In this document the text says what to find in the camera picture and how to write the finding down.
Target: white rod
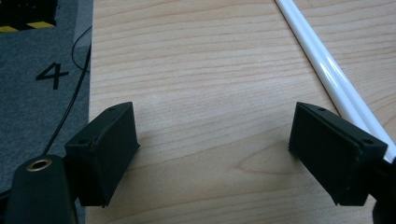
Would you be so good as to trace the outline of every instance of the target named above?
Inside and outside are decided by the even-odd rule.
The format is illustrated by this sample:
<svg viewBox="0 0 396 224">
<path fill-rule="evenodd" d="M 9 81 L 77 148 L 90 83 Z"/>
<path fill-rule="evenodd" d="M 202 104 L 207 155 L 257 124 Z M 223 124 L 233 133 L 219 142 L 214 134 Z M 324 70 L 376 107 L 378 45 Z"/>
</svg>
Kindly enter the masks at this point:
<svg viewBox="0 0 396 224">
<path fill-rule="evenodd" d="M 343 119 L 387 143 L 388 150 L 384 159 L 392 162 L 396 157 L 395 144 L 367 104 L 361 99 L 303 14 L 292 0 L 276 0 L 276 3 Z"/>
</svg>

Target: metal ring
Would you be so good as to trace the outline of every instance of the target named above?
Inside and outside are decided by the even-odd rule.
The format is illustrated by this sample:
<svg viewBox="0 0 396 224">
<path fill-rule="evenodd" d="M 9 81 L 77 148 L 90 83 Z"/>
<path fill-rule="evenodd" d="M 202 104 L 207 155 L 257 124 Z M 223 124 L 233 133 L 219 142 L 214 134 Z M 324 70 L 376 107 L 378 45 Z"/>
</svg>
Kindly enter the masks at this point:
<svg viewBox="0 0 396 224">
<path fill-rule="evenodd" d="M 52 160 L 50 160 L 50 159 L 41 159 L 41 160 L 33 161 L 32 163 L 30 163 L 29 166 L 26 168 L 26 170 L 29 171 L 29 172 L 36 172 L 36 171 L 40 171 L 40 170 L 46 169 L 51 164 L 52 164 Z"/>
</svg>

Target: printed number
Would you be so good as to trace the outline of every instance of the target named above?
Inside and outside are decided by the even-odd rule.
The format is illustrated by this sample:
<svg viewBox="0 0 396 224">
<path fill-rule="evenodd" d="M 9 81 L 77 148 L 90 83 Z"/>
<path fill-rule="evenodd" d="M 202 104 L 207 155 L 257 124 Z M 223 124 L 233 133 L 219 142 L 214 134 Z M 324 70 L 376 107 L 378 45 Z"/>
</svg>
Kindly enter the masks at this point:
<svg viewBox="0 0 396 224">
<path fill-rule="evenodd" d="M 47 73 L 55 67 L 55 74 L 52 75 L 47 75 Z M 63 72 L 61 73 L 61 65 L 59 63 L 53 63 L 50 65 L 48 68 L 46 68 L 42 73 L 40 73 L 35 80 L 44 80 L 48 78 L 53 78 L 53 89 L 58 90 L 59 86 L 59 77 L 64 77 L 67 76 L 69 73 L 68 72 Z"/>
</svg>

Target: wood grain surface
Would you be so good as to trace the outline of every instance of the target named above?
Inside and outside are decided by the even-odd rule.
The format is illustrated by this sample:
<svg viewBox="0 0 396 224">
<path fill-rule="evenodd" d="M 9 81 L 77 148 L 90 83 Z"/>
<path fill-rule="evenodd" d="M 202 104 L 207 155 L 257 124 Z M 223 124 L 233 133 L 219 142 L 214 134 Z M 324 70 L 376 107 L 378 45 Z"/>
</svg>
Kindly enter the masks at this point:
<svg viewBox="0 0 396 224">
<path fill-rule="evenodd" d="M 296 1 L 396 139 L 396 2 Z M 134 102 L 141 145 L 87 223 L 372 223 L 288 152 L 297 101 L 336 112 L 274 1 L 95 0 L 90 118 Z"/>
</svg>

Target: black wire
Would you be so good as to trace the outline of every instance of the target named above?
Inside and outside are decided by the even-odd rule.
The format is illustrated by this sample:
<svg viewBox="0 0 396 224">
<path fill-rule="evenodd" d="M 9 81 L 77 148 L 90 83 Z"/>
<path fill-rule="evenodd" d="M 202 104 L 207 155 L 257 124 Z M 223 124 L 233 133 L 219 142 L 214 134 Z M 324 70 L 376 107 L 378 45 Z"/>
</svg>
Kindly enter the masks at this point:
<svg viewBox="0 0 396 224">
<path fill-rule="evenodd" d="M 62 117 L 61 122 L 59 122 L 58 127 L 56 128 L 56 130 L 53 133 L 52 137 L 50 138 L 49 142 L 47 143 L 47 146 L 44 149 L 43 154 L 42 154 L 43 156 L 49 152 L 53 141 L 55 140 L 55 138 L 58 135 L 59 131 L 61 130 L 62 126 L 64 125 L 64 122 L 66 121 L 67 116 L 69 115 L 70 110 L 72 109 L 73 104 L 76 101 L 76 98 L 77 98 L 78 92 L 79 92 L 79 88 L 81 87 L 82 80 L 84 79 L 85 74 L 87 73 L 88 65 L 90 64 L 90 58 L 91 58 L 91 45 L 90 45 L 90 48 L 88 49 L 87 58 L 85 59 L 84 68 L 82 68 L 82 73 L 81 73 L 81 76 L 79 77 L 79 81 L 78 81 L 76 89 L 73 93 L 73 97 L 70 100 L 69 106 L 66 108 L 66 111 L 64 111 L 64 116 Z"/>
<path fill-rule="evenodd" d="M 79 41 L 85 34 L 87 34 L 87 32 L 88 32 L 89 30 L 91 30 L 91 28 L 92 28 L 92 26 L 90 26 L 90 28 L 88 28 L 86 31 L 84 31 L 84 33 L 82 33 L 82 35 L 80 35 L 80 36 L 77 38 L 77 40 L 76 40 L 76 42 L 73 44 L 73 48 L 72 48 L 72 60 L 73 60 L 73 63 L 76 65 L 77 68 L 79 68 L 79 69 L 81 69 L 81 70 L 83 70 L 83 68 L 82 68 L 81 66 L 79 66 L 78 63 L 76 63 L 76 60 L 75 60 L 75 58 L 74 58 L 74 50 L 75 50 L 75 48 L 76 48 L 76 45 L 77 45 L 78 41 Z"/>
</svg>

